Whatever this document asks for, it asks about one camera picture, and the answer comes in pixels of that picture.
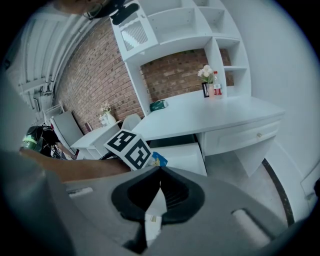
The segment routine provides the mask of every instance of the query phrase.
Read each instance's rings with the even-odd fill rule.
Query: white desk
[[[235,151],[248,176],[261,164],[285,111],[260,99],[204,98],[195,91],[165,99],[134,129],[146,141],[196,134],[205,156]]]
[[[88,132],[77,140],[71,148],[78,149],[86,159],[100,159],[108,153],[108,150],[104,147],[104,143],[120,131],[119,122],[117,121],[113,125],[103,126]]]

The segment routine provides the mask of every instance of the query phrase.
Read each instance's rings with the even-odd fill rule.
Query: white floor
[[[288,225],[278,191],[262,164],[251,177],[248,177],[234,152],[207,156],[204,163],[208,177],[237,186]]]

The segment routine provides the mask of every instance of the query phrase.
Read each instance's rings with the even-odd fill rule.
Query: white door
[[[126,6],[133,3],[140,6],[137,0],[131,1]],[[120,25],[112,24],[112,27],[124,61],[159,44],[148,17],[141,6],[139,10],[131,14]]]

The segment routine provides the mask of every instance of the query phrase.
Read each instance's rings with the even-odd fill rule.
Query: plastic bottle
[[[222,88],[221,88],[221,83],[218,79],[218,71],[213,72],[213,89],[214,89],[214,97],[216,99],[222,99]]]

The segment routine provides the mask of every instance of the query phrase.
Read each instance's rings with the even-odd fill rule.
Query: white chair
[[[132,131],[141,121],[141,117],[138,114],[128,115],[122,125],[122,129],[126,129],[128,131]]]

